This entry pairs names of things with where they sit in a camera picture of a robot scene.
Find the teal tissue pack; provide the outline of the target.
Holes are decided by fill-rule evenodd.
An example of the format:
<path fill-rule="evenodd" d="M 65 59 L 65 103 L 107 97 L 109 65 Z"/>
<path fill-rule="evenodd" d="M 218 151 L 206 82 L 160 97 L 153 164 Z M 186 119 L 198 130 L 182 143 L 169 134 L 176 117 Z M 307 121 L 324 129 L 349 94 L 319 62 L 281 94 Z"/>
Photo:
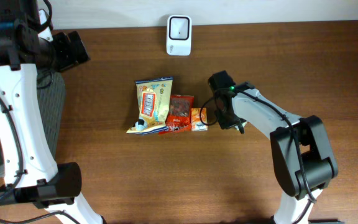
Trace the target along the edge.
<path fill-rule="evenodd" d="M 245 125 L 247 124 L 247 121 L 246 120 L 242 120 L 242 127 L 244 128 Z"/>

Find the orange tissue pack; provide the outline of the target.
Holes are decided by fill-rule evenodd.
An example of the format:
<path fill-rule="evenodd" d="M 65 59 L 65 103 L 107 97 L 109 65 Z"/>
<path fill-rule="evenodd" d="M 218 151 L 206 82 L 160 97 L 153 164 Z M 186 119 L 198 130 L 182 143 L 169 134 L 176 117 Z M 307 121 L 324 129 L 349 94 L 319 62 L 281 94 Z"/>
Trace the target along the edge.
<path fill-rule="evenodd" d="M 192 131 L 207 131 L 207 112 L 206 108 L 192 108 L 191 109 L 191 130 Z"/>

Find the red snack bag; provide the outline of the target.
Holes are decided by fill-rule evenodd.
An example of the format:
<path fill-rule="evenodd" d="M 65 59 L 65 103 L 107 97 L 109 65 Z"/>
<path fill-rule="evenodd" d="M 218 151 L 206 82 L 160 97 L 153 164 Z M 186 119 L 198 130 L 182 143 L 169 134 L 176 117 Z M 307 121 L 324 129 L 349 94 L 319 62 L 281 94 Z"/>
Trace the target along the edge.
<path fill-rule="evenodd" d="M 191 109 L 194 96 L 171 95 L 167 119 L 167 130 L 159 134 L 179 133 L 191 130 Z"/>

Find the yellow snack bag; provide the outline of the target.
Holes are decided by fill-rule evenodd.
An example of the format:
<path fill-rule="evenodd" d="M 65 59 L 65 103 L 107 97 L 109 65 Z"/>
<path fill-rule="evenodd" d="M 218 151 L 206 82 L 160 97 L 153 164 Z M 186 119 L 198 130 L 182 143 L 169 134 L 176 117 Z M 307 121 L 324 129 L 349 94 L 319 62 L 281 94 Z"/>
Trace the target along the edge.
<path fill-rule="evenodd" d="M 136 80 L 139 116 L 127 134 L 155 134 L 167 131 L 173 77 Z"/>

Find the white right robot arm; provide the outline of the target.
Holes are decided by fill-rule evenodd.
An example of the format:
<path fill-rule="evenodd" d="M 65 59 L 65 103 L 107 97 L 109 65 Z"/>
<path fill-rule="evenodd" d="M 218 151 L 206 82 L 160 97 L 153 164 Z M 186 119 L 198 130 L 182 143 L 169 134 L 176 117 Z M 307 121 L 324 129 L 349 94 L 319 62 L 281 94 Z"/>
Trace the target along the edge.
<path fill-rule="evenodd" d="M 244 133 L 250 123 L 270 141 L 273 171 L 283 193 L 268 223 L 310 223 L 316 199 L 339 172 L 322 120 L 285 111 L 251 83 L 236 84 L 226 71 L 213 74 L 208 85 L 221 129 Z"/>

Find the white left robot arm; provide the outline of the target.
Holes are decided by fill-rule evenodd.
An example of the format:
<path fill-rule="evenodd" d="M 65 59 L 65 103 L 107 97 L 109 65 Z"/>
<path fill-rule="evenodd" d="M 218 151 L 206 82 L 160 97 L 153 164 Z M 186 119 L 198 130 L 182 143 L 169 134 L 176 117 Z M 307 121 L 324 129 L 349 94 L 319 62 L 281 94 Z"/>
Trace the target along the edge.
<path fill-rule="evenodd" d="M 32 203 L 62 223 L 104 223 L 81 192 L 80 167 L 57 164 L 37 98 L 39 70 L 63 72 L 89 60 L 77 32 L 52 34 L 51 7 L 0 1 L 0 205 Z"/>

